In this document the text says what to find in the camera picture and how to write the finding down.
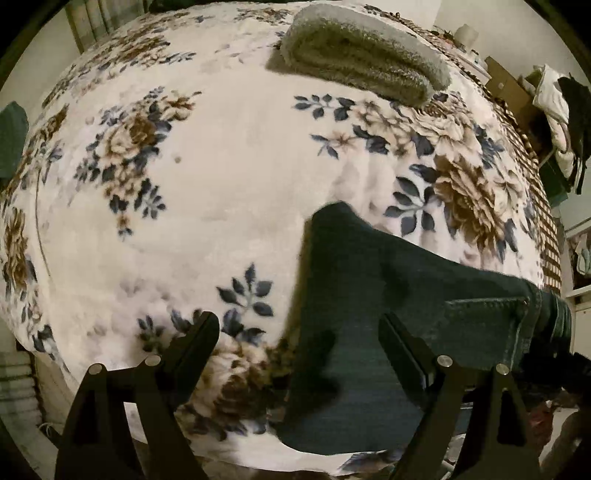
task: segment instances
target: shelf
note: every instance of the shelf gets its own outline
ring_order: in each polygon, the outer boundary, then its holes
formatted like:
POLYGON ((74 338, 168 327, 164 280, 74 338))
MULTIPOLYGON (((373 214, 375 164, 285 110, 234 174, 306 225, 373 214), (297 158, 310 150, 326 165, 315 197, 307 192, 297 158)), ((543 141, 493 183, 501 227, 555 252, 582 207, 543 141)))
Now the shelf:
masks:
POLYGON ((590 293, 590 292, 591 292, 591 285, 587 285, 586 287, 577 288, 576 290, 568 292, 565 295, 563 295, 563 297, 565 299, 570 299, 572 297, 578 297, 580 295, 584 295, 584 294, 590 293))
POLYGON ((564 234, 566 235, 566 238, 572 238, 575 235, 583 233, 585 230, 589 230, 590 228, 591 228, 591 219, 588 218, 584 222, 580 222, 577 225, 566 230, 564 232, 564 234))

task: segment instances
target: folded towel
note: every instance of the folded towel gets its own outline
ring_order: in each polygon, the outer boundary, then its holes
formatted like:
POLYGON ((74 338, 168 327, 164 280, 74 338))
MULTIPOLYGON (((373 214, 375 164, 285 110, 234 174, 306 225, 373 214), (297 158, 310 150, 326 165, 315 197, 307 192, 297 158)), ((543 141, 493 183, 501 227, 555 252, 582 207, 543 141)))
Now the folded towel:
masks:
POLYGON ((421 106, 451 83, 449 69, 429 46, 383 21, 335 5, 305 7, 280 48, 296 72, 371 90, 421 106))

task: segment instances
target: white floral blanket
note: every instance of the white floral blanket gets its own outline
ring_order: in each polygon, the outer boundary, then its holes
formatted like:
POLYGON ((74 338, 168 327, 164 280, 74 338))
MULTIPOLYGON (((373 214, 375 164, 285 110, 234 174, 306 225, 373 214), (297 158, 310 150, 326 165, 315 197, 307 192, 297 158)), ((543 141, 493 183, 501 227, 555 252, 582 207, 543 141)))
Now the white floral blanket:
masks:
POLYGON ((135 366, 211 310, 220 342, 177 412, 195 453, 343 474, 363 456, 296 452, 272 429, 306 219, 344 200, 376 228, 539 286, 542 246, 505 127, 453 64, 422 111, 265 68, 305 5, 146 15, 64 72, 0 197, 0 310, 73 390, 90 364, 135 366))

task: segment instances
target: jeans pocket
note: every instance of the jeans pocket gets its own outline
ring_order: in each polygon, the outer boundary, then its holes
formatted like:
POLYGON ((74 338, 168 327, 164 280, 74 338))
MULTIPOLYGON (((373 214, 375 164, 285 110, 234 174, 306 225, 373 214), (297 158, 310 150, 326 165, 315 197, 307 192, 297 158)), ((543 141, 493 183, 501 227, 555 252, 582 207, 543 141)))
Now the jeans pocket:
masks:
POLYGON ((503 363, 512 368, 528 305, 526 297, 446 301, 428 334, 431 348, 464 367, 488 369, 503 363))

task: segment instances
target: jeans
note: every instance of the jeans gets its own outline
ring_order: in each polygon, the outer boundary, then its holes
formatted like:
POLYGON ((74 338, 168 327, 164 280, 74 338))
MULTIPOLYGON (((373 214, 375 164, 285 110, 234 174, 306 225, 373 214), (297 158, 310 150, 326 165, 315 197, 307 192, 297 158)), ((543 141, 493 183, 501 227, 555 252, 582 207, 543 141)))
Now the jeans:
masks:
MULTIPOLYGON (((374 230, 345 203, 318 211, 309 234, 300 343, 277 426, 292 448, 331 455, 408 445, 423 411, 405 395, 379 343, 385 312, 435 355, 487 370, 504 363, 524 385, 522 361, 532 343, 569 349, 566 304, 529 281, 466 267, 374 230)), ((458 432, 467 425, 463 413, 458 432)))

